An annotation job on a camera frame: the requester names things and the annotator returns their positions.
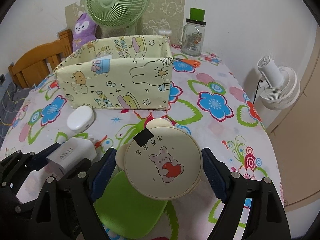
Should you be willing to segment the white 45W charger box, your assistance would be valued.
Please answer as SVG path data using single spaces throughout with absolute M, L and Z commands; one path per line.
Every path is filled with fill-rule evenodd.
M 82 159 L 90 161 L 97 157 L 94 144 L 88 139 L 71 138 L 47 156 L 53 171 L 63 176 L 74 168 Z

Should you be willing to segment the white round earbuds case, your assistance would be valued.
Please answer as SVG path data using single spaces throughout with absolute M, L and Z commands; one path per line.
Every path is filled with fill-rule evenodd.
M 91 107 L 80 106 L 68 116 L 67 127 L 75 133 L 82 133 L 93 124 L 94 119 L 95 114 Z

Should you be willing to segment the cream round bunny mirror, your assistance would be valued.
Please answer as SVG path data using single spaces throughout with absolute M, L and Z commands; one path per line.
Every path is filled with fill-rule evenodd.
M 120 146 L 116 164 L 142 195 L 173 200 L 200 182 L 203 159 L 195 139 L 165 119 L 153 119 Z

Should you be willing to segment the green flat plastic object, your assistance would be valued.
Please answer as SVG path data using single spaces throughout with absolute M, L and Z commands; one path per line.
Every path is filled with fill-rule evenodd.
M 146 236 L 157 224 L 167 205 L 140 194 L 129 183 L 125 172 L 117 173 L 103 195 L 94 203 L 101 223 L 128 239 Z

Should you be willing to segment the blue plaid cloth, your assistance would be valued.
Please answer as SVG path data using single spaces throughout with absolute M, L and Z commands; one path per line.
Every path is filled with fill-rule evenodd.
M 1 145 L 7 133 L 24 118 L 30 104 L 25 99 L 30 91 L 30 88 L 22 89 L 11 82 L 1 94 Z

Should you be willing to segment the wooden chair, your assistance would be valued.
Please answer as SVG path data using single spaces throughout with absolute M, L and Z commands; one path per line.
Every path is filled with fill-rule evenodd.
M 63 59 L 72 53 L 71 29 L 63 30 L 57 35 L 58 39 L 54 42 L 36 46 L 8 67 L 15 85 L 21 88 L 39 85 Z

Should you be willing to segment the yellow cartoon storage box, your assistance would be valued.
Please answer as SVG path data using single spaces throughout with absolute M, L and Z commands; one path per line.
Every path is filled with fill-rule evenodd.
M 87 42 L 54 74 L 73 108 L 165 110 L 173 62 L 167 36 L 119 36 Z

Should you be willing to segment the floral tablecloth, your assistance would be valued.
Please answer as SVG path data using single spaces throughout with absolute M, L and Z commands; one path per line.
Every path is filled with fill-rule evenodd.
M 106 74 L 102 85 L 94 86 L 79 72 L 73 73 L 69 93 L 52 74 L 33 90 L 10 90 L 7 97 L 17 108 L 12 120 L 1 120 L 1 157 L 17 150 L 39 152 L 74 137 L 67 118 L 75 97 L 87 95 L 95 106 L 95 121 L 78 137 L 92 140 L 99 155 L 128 143 L 149 121 L 163 118 L 189 133 L 200 148 L 210 148 L 230 170 L 246 179 L 270 177 L 282 193 L 276 156 L 263 122 L 228 67 L 215 54 L 201 55 L 198 67 L 187 64 L 178 49 L 172 54 L 166 110 L 150 110 L 149 98 L 134 110 L 133 95 Z

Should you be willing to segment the white small fan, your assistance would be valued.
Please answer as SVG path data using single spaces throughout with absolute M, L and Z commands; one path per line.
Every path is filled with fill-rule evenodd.
M 277 66 L 270 55 L 257 62 L 262 75 L 257 96 L 264 107 L 272 111 L 281 111 L 295 103 L 300 94 L 300 81 L 296 72 L 287 66 Z

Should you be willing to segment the purple plush rabbit toy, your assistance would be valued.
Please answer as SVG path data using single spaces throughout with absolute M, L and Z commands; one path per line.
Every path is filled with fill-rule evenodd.
M 84 12 L 76 21 L 73 31 L 73 51 L 96 39 L 97 24 Z

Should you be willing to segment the glass jar with green lid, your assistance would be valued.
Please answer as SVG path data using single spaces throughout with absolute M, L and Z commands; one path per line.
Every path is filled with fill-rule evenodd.
M 204 42 L 205 10 L 190 8 L 189 17 L 185 20 L 186 25 L 183 27 L 181 51 L 190 56 L 200 56 Z

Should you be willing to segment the green desk fan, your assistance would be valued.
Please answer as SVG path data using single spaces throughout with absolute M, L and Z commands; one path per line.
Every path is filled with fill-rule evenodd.
M 135 35 L 137 21 L 149 6 L 149 0 L 85 0 L 85 4 L 97 25 L 126 28 L 127 35 Z

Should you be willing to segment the beige cartoon cardboard panel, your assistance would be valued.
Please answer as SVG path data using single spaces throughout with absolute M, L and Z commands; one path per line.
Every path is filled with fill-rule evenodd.
M 160 30 L 171 30 L 171 44 L 181 44 L 184 25 L 185 0 L 150 0 L 149 5 L 136 22 L 136 34 L 157 35 Z M 66 24 L 74 29 L 76 20 L 85 12 L 85 0 L 65 7 Z M 97 27 L 96 37 L 106 38 L 126 35 L 125 28 Z

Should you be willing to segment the orange handled scissors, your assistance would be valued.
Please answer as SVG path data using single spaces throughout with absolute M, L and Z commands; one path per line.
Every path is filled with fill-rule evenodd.
M 184 62 L 194 68 L 198 68 L 201 65 L 200 61 L 197 61 L 197 60 L 180 59 L 177 57 L 175 57 L 174 60 Z

